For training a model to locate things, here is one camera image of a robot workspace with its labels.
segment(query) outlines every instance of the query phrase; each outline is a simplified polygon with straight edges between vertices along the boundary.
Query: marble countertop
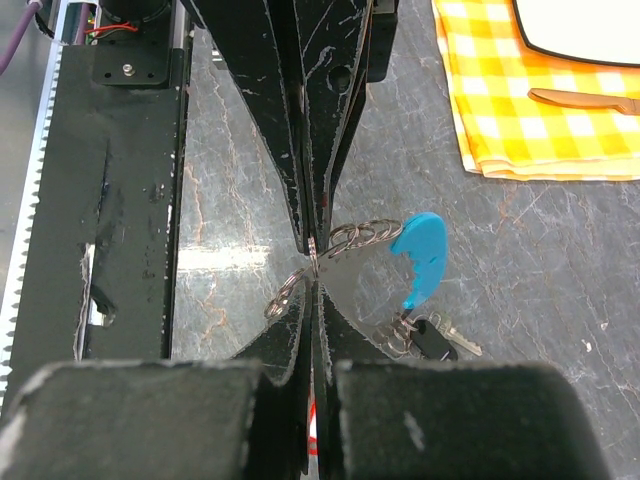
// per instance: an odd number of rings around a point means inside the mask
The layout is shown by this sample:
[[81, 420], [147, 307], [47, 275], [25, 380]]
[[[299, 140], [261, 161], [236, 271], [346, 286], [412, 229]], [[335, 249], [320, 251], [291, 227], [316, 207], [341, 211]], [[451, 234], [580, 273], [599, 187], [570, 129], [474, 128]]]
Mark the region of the marble countertop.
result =
[[[190, 89], [173, 355], [222, 359], [264, 328], [266, 302], [307, 260], [271, 160], [203, 32]], [[615, 478], [640, 478], [640, 184], [464, 172], [431, 7], [407, 0], [387, 80], [369, 86], [334, 225], [420, 211], [445, 219], [450, 244], [425, 311], [449, 314], [484, 360], [558, 368]], [[406, 259], [374, 257], [356, 291], [361, 318], [388, 318], [410, 282]]]

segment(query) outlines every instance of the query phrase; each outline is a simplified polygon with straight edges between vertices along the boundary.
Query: key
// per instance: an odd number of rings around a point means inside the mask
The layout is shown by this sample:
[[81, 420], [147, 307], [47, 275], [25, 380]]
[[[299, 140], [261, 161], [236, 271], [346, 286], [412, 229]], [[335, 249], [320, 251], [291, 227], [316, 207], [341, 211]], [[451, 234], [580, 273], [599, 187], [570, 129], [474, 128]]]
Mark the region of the key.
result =
[[427, 319], [419, 319], [413, 326], [417, 330], [411, 332], [411, 341], [426, 358], [441, 362], [458, 359], [456, 349]]
[[478, 357], [482, 356], [482, 348], [480, 348], [478, 344], [464, 338], [462, 334], [451, 325], [451, 318], [448, 315], [441, 315], [437, 312], [433, 312], [429, 318], [436, 316], [438, 317], [436, 330], [440, 332], [444, 338], [451, 340], [456, 345], [459, 345]]

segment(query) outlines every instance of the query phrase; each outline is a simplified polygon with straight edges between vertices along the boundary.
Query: white plate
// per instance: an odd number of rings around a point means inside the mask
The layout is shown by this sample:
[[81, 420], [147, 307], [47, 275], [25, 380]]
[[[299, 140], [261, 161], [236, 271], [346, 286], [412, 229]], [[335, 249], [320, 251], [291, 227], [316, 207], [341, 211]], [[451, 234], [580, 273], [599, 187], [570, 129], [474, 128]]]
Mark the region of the white plate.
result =
[[551, 55], [640, 66], [640, 0], [513, 0], [528, 47]]

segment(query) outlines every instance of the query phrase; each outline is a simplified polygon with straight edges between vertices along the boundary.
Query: yellow checkered napkin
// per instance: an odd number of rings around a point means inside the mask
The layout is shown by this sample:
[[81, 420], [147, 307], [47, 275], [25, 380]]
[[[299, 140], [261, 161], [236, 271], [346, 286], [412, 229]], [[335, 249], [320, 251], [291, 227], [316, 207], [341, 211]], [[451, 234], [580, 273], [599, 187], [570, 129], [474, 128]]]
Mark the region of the yellow checkered napkin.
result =
[[640, 116], [531, 100], [530, 88], [640, 98], [640, 69], [528, 49], [512, 0], [433, 0], [466, 170], [518, 180], [640, 178]]

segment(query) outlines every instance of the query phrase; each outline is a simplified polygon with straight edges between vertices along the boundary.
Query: butter knife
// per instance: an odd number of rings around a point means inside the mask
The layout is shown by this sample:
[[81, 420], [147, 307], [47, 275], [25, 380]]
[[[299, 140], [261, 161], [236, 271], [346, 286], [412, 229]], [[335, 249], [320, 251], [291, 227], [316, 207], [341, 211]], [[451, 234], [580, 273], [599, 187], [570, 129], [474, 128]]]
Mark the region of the butter knife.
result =
[[565, 92], [547, 88], [532, 88], [529, 97], [537, 102], [569, 108], [615, 108], [625, 115], [640, 115], [640, 100], [612, 95]]

